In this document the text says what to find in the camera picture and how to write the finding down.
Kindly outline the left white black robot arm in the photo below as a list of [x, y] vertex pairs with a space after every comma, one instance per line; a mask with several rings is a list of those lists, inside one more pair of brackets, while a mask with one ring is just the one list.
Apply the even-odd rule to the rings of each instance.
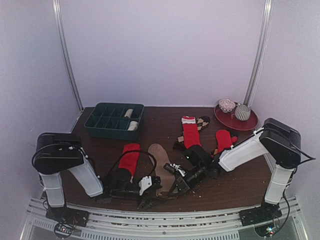
[[[149, 175], [135, 183], [133, 178], [140, 155], [151, 158], [153, 167]], [[148, 209], [167, 201], [156, 195], [156, 191], [162, 188], [162, 179], [155, 174], [157, 163], [152, 153], [141, 150], [137, 143], [130, 143], [124, 146], [107, 175], [100, 177], [78, 135], [54, 132], [39, 135], [31, 158], [46, 193], [48, 208], [61, 222], [72, 218], [72, 211], [65, 201], [61, 172], [70, 172], [97, 203], [109, 203], [113, 199], [134, 200], [138, 209]]]

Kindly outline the red sock near left arm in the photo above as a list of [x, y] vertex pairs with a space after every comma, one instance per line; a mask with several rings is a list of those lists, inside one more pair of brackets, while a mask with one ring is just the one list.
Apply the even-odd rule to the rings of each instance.
[[122, 151], [123, 154], [129, 151], [138, 151], [138, 152], [130, 152], [125, 154], [119, 161], [118, 168], [128, 170], [131, 173], [131, 176], [133, 177], [137, 169], [137, 164], [140, 157], [140, 152], [139, 152], [140, 150], [141, 150], [141, 146], [138, 143], [126, 144], [123, 147], [123, 151]]

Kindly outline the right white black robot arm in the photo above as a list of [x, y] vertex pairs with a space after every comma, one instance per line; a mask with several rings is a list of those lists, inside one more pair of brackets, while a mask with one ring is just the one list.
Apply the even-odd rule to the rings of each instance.
[[200, 145], [192, 145], [184, 152], [193, 168], [186, 170], [177, 164], [166, 163], [163, 168], [177, 174], [169, 196], [182, 195], [201, 182], [205, 177], [217, 179], [222, 171], [231, 172], [235, 168], [263, 155], [275, 160], [274, 170], [264, 195], [264, 204], [256, 210], [259, 220], [268, 220], [275, 212], [283, 192], [290, 184], [290, 178], [301, 163], [301, 135], [288, 125], [268, 118], [262, 127], [247, 139], [230, 145], [221, 153], [211, 156]]

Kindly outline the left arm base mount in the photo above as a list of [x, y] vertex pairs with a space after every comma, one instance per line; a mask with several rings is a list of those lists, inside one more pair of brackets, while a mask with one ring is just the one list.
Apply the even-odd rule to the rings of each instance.
[[46, 218], [54, 220], [53, 233], [60, 239], [70, 237], [76, 227], [86, 227], [90, 213], [85, 210], [64, 207], [48, 207]]

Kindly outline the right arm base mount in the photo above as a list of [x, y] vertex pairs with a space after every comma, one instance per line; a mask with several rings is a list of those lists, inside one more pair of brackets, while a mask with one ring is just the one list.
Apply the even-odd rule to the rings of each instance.
[[255, 233], [262, 238], [270, 238], [276, 233], [275, 220], [280, 222], [282, 212], [279, 204], [262, 203], [259, 207], [241, 210], [239, 218], [243, 227], [254, 225]]

